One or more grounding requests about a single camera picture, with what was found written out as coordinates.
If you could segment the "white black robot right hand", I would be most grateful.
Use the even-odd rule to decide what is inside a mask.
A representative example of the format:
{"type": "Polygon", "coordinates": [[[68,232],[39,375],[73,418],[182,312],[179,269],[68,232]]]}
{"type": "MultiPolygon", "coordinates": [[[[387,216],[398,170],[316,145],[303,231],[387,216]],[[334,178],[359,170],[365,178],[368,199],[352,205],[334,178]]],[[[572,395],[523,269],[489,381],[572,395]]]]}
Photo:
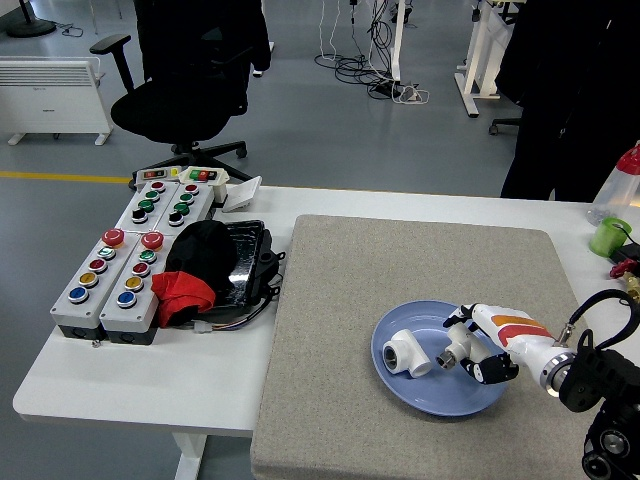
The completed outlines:
{"type": "Polygon", "coordinates": [[[438,364],[443,369],[459,365],[485,385],[511,380],[525,367],[536,384],[555,395],[554,376],[573,359],[545,326],[520,310],[462,305],[443,327],[450,345],[437,357],[438,364]]]}

